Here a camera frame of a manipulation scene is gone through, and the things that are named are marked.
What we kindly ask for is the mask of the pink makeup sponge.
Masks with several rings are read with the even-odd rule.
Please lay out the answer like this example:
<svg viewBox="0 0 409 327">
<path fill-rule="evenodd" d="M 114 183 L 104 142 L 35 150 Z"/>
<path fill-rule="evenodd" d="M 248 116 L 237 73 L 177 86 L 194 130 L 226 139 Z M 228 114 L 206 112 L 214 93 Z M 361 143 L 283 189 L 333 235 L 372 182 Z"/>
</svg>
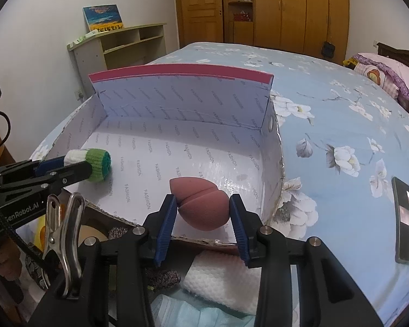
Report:
<svg viewBox="0 0 409 327">
<path fill-rule="evenodd" d="M 180 216 L 191 227 L 212 231 L 229 221 L 229 197 L 211 181 L 198 177 L 173 178 L 170 191 L 176 197 Z"/>
</svg>

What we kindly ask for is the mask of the white waffle towel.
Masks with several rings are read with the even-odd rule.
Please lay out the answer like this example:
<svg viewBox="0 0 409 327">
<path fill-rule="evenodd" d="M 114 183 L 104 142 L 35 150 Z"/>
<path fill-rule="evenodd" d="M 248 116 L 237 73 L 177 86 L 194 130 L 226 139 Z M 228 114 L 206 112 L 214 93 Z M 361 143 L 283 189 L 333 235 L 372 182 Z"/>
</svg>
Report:
<svg viewBox="0 0 409 327">
<path fill-rule="evenodd" d="M 235 255 L 205 250 L 194 258 L 182 287 L 210 302 L 254 315 L 260 281 L 260 268 L 247 268 Z"/>
</svg>

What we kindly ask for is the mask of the green white sock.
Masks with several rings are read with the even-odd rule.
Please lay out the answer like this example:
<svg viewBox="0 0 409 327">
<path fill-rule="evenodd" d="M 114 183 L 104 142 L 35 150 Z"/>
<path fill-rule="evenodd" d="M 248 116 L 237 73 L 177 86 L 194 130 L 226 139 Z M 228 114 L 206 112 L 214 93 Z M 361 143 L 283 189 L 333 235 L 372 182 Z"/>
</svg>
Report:
<svg viewBox="0 0 409 327">
<path fill-rule="evenodd" d="M 103 149 L 74 149 L 64 157 L 64 165 L 87 162 L 91 166 L 88 181 L 105 181 L 111 171 L 111 155 Z"/>
</svg>

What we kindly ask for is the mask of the purple knitted cloth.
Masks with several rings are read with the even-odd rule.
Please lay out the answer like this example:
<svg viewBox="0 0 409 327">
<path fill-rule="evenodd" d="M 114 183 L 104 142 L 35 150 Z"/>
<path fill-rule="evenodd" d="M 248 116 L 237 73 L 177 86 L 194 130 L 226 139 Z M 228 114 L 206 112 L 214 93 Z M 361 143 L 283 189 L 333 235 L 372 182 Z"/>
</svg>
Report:
<svg viewBox="0 0 409 327">
<path fill-rule="evenodd" d="M 127 227 L 113 227 L 108 232 L 108 239 L 120 238 L 128 232 Z M 158 292 L 171 289 L 181 282 L 181 277 L 174 270 L 163 270 L 162 268 L 147 268 L 145 270 L 148 289 L 152 292 Z"/>
</svg>

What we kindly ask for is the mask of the light blue face mask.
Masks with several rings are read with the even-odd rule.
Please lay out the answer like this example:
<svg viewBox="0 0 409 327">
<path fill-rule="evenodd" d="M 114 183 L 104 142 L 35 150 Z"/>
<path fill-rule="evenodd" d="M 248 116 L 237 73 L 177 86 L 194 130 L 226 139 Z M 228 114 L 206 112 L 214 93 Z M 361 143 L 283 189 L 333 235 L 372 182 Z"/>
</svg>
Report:
<svg viewBox="0 0 409 327">
<path fill-rule="evenodd" d="M 232 316 L 220 308 L 195 308 L 183 300 L 159 295 L 151 310 L 155 326 L 254 326 L 255 317 Z"/>
</svg>

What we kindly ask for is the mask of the yellow foam sponge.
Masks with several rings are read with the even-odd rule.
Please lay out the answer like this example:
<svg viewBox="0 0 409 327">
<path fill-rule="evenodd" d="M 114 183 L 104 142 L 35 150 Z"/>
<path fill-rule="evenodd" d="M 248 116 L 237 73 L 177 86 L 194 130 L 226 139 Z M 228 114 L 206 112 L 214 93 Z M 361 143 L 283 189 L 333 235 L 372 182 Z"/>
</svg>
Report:
<svg viewBox="0 0 409 327">
<path fill-rule="evenodd" d="M 34 245 L 41 251 L 45 249 L 46 216 L 43 215 L 34 222 Z"/>
</svg>

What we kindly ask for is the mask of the beige makeup sponge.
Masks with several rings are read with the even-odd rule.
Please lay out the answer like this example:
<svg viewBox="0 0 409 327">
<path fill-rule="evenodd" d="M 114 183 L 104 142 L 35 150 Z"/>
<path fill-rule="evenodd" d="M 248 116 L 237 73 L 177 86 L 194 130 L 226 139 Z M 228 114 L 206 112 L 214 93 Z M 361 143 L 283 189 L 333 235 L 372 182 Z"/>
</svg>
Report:
<svg viewBox="0 0 409 327">
<path fill-rule="evenodd" d="M 81 225 L 80 226 L 80 233 L 78 237 L 78 247 L 84 242 L 85 239 L 89 237 L 95 237 L 100 242 L 107 241 L 108 237 L 94 227 L 90 227 L 88 225 Z"/>
</svg>

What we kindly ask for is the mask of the green white box on shelf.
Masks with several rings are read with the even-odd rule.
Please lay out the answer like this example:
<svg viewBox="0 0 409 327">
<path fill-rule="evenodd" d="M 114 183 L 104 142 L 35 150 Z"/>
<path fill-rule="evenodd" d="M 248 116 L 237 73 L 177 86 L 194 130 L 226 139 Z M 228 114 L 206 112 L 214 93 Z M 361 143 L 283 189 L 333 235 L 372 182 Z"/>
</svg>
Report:
<svg viewBox="0 0 409 327">
<path fill-rule="evenodd" d="M 83 43 L 85 40 L 92 38 L 94 36 L 96 36 L 99 33 L 98 30 L 92 30 L 90 32 L 87 32 L 86 34 L 78 37 L 77 39 L 75 39 L 74 41 L 70 42 L 69 44 L 67 44 L 67 48 L 69 50 L 73 49 L 76 45 Z"/>
</svg>

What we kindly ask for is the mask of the beige open bookshelf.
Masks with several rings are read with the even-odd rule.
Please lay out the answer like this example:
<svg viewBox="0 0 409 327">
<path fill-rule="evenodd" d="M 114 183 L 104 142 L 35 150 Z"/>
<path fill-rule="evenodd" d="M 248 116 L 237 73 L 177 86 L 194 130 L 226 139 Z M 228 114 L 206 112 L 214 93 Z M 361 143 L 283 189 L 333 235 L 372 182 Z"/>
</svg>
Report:
<svg viewBox="0 0 409 327">
<path fill-rule="evenodd" d="M 98 32 L 67 46 L 74 56 L 83 86 L 83 97 L 94 89 L 88 75 L 127 66 L 143 65 L 166 54 L 164 24 L 139 25 Z"/>
</svg>

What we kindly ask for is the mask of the black smartphone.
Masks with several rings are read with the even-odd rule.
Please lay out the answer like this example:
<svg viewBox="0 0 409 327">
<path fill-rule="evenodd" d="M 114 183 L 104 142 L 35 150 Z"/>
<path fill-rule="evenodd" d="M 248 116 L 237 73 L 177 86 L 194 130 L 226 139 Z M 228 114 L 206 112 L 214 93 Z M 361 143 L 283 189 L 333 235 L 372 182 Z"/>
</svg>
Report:
<svg viewBox="0 0 409 327">
<path fill-rule="evenodd" d="M 396 217 L 395 261 L 409 264 L 409 185 L 393 176 L 392 192 Z"/>
</svg>

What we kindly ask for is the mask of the wooden door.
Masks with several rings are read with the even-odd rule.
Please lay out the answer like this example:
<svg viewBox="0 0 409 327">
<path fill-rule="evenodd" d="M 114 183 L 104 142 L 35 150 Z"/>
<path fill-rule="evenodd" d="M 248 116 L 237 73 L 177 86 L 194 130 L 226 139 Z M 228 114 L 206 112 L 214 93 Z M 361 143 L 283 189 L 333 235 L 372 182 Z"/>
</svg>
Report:
<svg viewBox="0 0 409 327">
<path fill-rule="evenodd" d="M 176 0 L 179 44 L 224 41 L 222 0 Z"/>
</svg>

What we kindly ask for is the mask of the pink ruffled pillow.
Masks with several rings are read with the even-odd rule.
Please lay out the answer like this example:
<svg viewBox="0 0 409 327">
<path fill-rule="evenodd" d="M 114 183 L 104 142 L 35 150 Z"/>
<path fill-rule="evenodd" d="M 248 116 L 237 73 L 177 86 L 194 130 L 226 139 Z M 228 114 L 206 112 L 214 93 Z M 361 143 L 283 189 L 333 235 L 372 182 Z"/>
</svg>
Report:
<svg viewBox="0 0 409 327">
<path fill-rule="evenodd" d="M 353 56 L 358 63 L 374 65 L 389 75 L 399 88 L 398 98 L 409 101 L 409 67 L 394 59 L 373 53 L 358 53 Z"/>
</svg>

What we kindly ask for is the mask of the wooden wardrobe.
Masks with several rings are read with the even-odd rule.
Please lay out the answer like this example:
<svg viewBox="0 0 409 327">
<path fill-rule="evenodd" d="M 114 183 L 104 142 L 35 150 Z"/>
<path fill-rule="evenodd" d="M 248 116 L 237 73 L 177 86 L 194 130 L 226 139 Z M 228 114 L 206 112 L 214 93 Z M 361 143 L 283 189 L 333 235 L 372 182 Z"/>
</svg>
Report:
<svg viewBox="0 0 409 327">
<path fill-rule="evenodd" d="M 350 0 L 222 0 L 224 39 L 284 50 L 334 63 L 347 52 Z M 333 59 L 321 55 L 323 43 L 335 45 Z"/>
</svg>

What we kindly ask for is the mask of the dark wooden headboard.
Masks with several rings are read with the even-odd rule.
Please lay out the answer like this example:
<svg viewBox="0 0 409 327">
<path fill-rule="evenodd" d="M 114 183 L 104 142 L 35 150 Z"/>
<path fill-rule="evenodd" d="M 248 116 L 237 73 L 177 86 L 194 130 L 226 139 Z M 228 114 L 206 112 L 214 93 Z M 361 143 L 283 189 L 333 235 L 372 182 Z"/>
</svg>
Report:
<svg viewBox="0 0 409 327">
<path fill-rule="evenodd" d="M 377 43 L 378 55 L 388 57 L 409 67 L 409 50 L 399 50 L 386 44 Z"/>
</svg>

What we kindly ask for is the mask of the wall power socket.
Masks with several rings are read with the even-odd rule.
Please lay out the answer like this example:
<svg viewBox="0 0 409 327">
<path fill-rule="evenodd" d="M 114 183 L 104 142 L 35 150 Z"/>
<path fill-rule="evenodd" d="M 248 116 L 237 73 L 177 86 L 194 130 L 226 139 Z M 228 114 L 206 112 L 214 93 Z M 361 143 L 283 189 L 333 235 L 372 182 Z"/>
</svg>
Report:
<svg viewBox="0 0 409 327">
<path fill-rule="evenodd" d="M 78 89 L 77 91 L 75 91 L 75 96 L 77 98 L 78 101 L 82 101 L 84 98 L 84 95 L 82 93 L 82 91 L 80 89 Z"/>
</svg>

